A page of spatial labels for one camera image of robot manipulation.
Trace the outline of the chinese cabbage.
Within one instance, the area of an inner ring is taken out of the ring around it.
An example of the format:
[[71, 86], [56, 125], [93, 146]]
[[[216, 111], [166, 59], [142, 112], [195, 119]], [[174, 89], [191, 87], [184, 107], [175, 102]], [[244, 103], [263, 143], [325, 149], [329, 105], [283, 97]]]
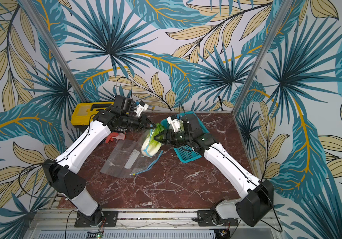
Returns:
[[150, 132], [150, 139], [154, 140], [155, 136], [161, 134], [165, 130], [164, 126], [160, 123], [156, 124], [156, 127], [151, 130]]
[[150, 139], [150, 133], [142, 144], [141, 152], [146, 157], [154, 156], [161, 148], [162, 144]]

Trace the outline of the chinese cabbage front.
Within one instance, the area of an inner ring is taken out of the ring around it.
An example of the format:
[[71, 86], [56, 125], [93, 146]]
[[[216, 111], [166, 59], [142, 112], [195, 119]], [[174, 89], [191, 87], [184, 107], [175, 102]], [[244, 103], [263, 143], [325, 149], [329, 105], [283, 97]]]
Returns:
[[161, 148], [162, 144], [150, 139], [150, 133], [142, 144], [141, 152], [146, 157], [154, 156]]

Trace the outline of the clear zipper bag blue seal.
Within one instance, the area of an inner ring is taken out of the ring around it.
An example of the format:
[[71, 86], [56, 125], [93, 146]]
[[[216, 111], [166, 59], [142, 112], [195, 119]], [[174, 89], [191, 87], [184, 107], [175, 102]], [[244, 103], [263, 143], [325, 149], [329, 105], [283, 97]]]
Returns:
[[141, 147], [142, 155], [152, 157], [160, 150], [162, 143], [156, 141], [155, 136], [162, 133], [164, 130], [164, 127], [159, 123], [156, 124], [156, 128], [150, 130]]

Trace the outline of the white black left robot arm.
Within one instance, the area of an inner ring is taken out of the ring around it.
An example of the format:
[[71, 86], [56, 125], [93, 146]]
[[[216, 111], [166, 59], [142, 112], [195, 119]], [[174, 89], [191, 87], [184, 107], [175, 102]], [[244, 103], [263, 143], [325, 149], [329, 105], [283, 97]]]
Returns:
[[86, 189], [86, 180], [78, 175], [86, 159], [96, 147], [114, 131], [140, 131], [155, 128], [156, 124], [144, 114], [129, 115], [110, 107], [99, 111], [83, 134], [55, 160], [47, 159], [42, 165], [51, 187], [63, 194], [77, 208], [77, 216], [92, 226], [102, 219], [100, 205]]

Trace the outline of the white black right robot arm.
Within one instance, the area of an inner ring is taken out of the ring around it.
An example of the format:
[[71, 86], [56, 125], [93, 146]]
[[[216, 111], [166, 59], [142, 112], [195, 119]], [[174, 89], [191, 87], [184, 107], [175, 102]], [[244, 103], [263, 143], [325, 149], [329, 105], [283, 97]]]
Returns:
[[213, 164], [233, 185], [239, 200], [222, 200], [211, 207], [212, 221], [216, 224], [226, 219], [241, 219], [254, 227], [273, 208], [273, 185], [261, 181], [242, 167], [210, 133], [193, 137], [186, 132], [165, 130], [154, 136], [165, 145], [181, 147], [188, 145], [194, 152]]

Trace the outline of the teal plastic basket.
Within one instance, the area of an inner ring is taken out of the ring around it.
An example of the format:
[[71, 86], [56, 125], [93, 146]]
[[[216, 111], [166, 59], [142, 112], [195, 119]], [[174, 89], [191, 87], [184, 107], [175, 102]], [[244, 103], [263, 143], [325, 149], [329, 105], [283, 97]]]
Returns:
[[[184, 117], [184, 115], [193, 115], [195, 117], [197, 117], [198, 122], [200, 127], [202, 128], [202, 131], [204, 133], [208, 133], [208, 129], [205, 127], [205, 125], [203, 124], [203, 122], [199, 119], [199, 117], [196, 115], [196, 113], [194, 112], [186, 112], [186, 113], [176, 113], [175, 116], [176, 118], [179, 120], [181, 117]], [[176, 155], [178, 156], [179, 160], [183, 163], [189, 163], [192, 161], [195, 161], [197, 159], [201, 158], [201, 155], [197, 152], [194, 152], [192, 150], [191, 147], [189, 147], [188, 145], [184, 145], [182, 147], [178, 147], [178, 148], [173, 148]]]

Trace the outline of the yellow black plastic toolbox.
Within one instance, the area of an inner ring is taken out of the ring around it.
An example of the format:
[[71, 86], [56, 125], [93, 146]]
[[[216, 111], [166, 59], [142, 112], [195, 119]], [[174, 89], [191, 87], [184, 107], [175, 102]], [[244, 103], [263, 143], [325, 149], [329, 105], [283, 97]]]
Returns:
[[70, 122], [73, 126], [88, 125], [88, 119], [92, 115], [96, 115], [100, 110], [104, 110], [110, 105], [113, 105], [113, 102], [79, 103], [75, 107]]

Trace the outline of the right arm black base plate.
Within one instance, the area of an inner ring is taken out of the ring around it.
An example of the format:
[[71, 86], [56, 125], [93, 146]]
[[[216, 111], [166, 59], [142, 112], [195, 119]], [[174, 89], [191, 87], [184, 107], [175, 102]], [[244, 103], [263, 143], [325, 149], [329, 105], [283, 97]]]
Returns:
[[238, 219], [222, 219], [212, 210], [198, 210], [197, 217], [192, 218], [192, 221], [197, 222], [200, 227], [224, 227], [239, 224]]

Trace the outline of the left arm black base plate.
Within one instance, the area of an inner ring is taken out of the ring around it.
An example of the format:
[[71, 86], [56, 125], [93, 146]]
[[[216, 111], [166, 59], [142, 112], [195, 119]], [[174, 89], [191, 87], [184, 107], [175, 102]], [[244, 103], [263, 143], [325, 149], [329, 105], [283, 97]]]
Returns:
[[76, 228], [114, 228], [118, 219], [118, 211], [97, 210], [92, 216], [77, 212], [74, 226]]

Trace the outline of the left aluminium corner post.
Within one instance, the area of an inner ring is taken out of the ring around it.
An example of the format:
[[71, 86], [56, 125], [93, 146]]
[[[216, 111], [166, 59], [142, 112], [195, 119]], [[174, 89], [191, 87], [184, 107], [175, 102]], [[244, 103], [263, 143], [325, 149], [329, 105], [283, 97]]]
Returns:
[[48, 29], [48, 25], [45, 23], [43, 18], [39, 15], [38, 10], [33, 4], [33, 1], [22, 0], [20, 2], [21, 2], [22, 7], [26, 10], [28, 17], [30, 18], [32, 23], [35, 25], [38, 33], [42, 36], [43, 40], [46, 42], [48, 49], [53, 54], [53, 57], [57, 61], [57, 64], [63, 70], [63, 73], [65, 74], [68, 81], [72, 85], [74, 91], [78, 94], [80, 101], [82, 103], [88, 102], [73, 72], [71, 71], [68, 63], [66, 62], [64, 56], [62, 55], [53, 36], [51, 35], [50, 30]]

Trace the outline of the aluminium corner post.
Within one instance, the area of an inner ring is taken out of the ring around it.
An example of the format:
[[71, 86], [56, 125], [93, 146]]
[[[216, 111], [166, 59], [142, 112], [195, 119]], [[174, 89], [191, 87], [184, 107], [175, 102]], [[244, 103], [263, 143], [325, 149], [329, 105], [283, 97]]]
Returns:
[[251, 86], [252, 80], [256, 76], [256, 72], [257, 72], [263, 58], [267, 54], [274, 38], [276, 37], [277, 33], [279, 32], [279, 28], [283, 24], [284, 18], [287, 15], [288, 10], [291, 7], [292, 2], [293, 2], [292, 0], [281, 2], [280, 8], [279, 8], [278, 12], [276, 13], [276, 17], [271, 22], [270, 31], [266, 34], [264, 42], [263, 42], [263, 44], [262, 44], [262, 46], [261, 46], [261, 48], [260, 48], [260, 50], [256, 56], [256, 59], [252, 65], [252, 68], [250, 69], [249, 74], [246, 78], [246, 81], [244, 82], [244, 84], [242, 86], [242, 90], [241, 90], [239, 96], [237, 97], [236, 104], [235, 104], [233, 111], [232, 111], [232, 114], [234, 117], [236, 117], [238, 112], [240, 111], [242, 101], [245, 99], [245, 97], [247, 95], [247, 92]]
[[48, 25], [45, 23], [43, 18], [39, 15], [38, 10], [33, 4], [33, 1], [22, 0], [20, 2], [21, 2], [22, 7], [26, 10], [28, 17], [30, 18], [32, 23], [35, 25], [38, 33], [42, 36], [43, 40], [46, 42], [48, 49], [53, 54], [53, 57], [57, 61], [57, 64], [63, 70], [63, 73], [65, 74], [68, 81], [72, 85], [74, 91], [78, 94], [80, 101], [82, 103], [88, 102], [73, 72], [71, 71], [68, 63], [66, 62], [64, 56], [62, 55], [53, 36], [51, 35], [50, 30], [48, 29]]

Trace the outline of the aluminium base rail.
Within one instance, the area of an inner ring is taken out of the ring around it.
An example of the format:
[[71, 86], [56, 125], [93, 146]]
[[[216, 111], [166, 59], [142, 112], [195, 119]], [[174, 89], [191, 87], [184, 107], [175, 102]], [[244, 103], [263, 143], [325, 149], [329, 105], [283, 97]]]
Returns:
[[216, 225], [208, 209], [110, 209], [99, 227], [87, 227], [72, 210], [41, 210], [26, 239], [285, 239], [268, 213], [250, 227], [239, 217]]

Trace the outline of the right aluminium corner post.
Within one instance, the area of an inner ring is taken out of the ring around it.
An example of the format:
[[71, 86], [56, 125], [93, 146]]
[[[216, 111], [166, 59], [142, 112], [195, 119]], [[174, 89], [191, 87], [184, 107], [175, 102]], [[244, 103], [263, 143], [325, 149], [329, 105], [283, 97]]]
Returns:
[[263, 58], [267, 54], [274, 38], [276, 37], [277, 33], [279, 32], [279, 28], [283, 24], [284, 18], [287, 15], [288, 10], [291, 7], [292, 2], [293, 2], [292, 0], [281, 2], [280, 8], [279, 8], [278, 12], [276, 13], [276, 17], [271, 22], [270, 31], [266, 34], [264, 42], [263, 42], [263, 44], [262, 44], [262, 46], [261, 46], [261, 48], [260, 48], [260, 50], [256, 56], [256, 59], [252, 65], [252, 68], [250, 69], [249, 74], [246, 78], [246, 81], [244, 82], [244, 84], [242, 86], [242, 90], [241, 90], [239, 96], [237, 97], [236, 104], [235, 104], [233, 111], [232, 111], [232, 114], [234, 117], [236, 117], [238, 112], [240, 111], [242, 101], [245, 99], [245, 97], [247, 95], [247, 92], [251, 86], [252, 80], [256, 76], [256, 72], [257, 72]]

